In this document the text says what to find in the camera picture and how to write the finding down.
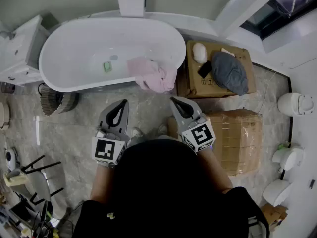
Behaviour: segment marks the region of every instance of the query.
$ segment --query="bathroom sink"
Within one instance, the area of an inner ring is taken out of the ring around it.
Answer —
[[[57,28],[40,53],[44,82],[72,92],[129,81],[127,62],[146,58],[178,69],[186,55],[182,35],[171,25],[143,18],[86,18]],[[105,71],[104,64],[111,64]]]
[[[36,16],[18,27],[15,37],[6,37],[0,41],[0,75],[8,70],[17,69],[29,62],[31,48],[42,18]]]

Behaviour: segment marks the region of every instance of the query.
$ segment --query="bathroom vanity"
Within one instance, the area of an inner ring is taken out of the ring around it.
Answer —
[[[0,81],[15,85],[41,81],[38,59],[48,38],[38,15],[13,31],[14,38],[0,37]]]

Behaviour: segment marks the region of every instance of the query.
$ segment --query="packaging box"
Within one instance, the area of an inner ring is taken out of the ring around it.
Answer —
[[[216,136],[212,149],[223,169],[236,176],[258,167],[262,143],[262,118],[246,110],[206,114]],[[168,134],[179,138],[175,118],[168,119]]]
[[[283,220],[287,217],[288,209],[284,206],[278,205],[276,207],[270,205],[269,203],[261,207],[261,211],[263,212],[268,225],[269,230],[273,232],[277,226],[279,226]]]
[[[187,42],[187,63],[179,68],[177,73],[177,92],[179,96],[186,98],[206,98],[206,97],[223,97],[227,95],[236,95],[227,89],[220,88],[214,81],[211,73],[205,78],[202,78],[198,71],[202,64],[195,62],[193,57],[193,45],[198,41]],[[256,85],[253,76],[252,62],[249,52],[246,49],[241,49],[234,46],[229,46],[220,43],[203,42],[207,49],[208,60],[211,61],[214,52],[221,51],[221,48],[235,54],[235,57],[243,65],[248,79],[248,93],[256,92]]]

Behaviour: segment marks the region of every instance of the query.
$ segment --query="chair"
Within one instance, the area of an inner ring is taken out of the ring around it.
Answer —
[[[55,165],[61,164],[60,161],[40,167],[40,168],[33,168],[33,165],[38,162],[40,159],[44,158],[45,155],[40,156],[39,158],[37,158],[36,160],[32,161],[30,164],[26,165],[26,166],[21,166],[19,168],[16,168],[14,170],[12,170],[11,172],[9,172],[6,177],[8,179],[17,176],[20,174],[20,172],[24,172],[25,174],[28,175],[29,181],[31,183],[31,185],[33,186],[33,188],[35,189],[35,193],[33,195],[30,194],[30,192],[27,190],[27,188],[25,187],[25,185],[18,185],[18,186],[12,186],[11,189],[18,193],[21,194],[22,196],[24,196],[27,200],[29,200],[32,204],[37,205],[40,204],[44,201],[51,201],[51,197],[56,195],[57,193],[61,192],[62,190],[64,190],[64,188],[60,188],[59,190],[53,192],[52,194],[50,194],[50,190],[49,190],[49,186],[47,183],[47,180],[44,176],[44,174],[41,172],[42,169],[45,168],[49,168],[49,167],[53,167]],[[34,199],[36,196],[39,196],[41,199],[34,202]]]

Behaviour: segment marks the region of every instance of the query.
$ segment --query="bathtub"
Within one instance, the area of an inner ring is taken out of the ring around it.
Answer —
[[[86,18],[56,29],[40,53],[44,82],[60,92],[134,81],[127,60],[146,57],[179,68],[186,55],[181,34],[167,23],[140,18]],[[104,63],[110,62],[106,72]]]

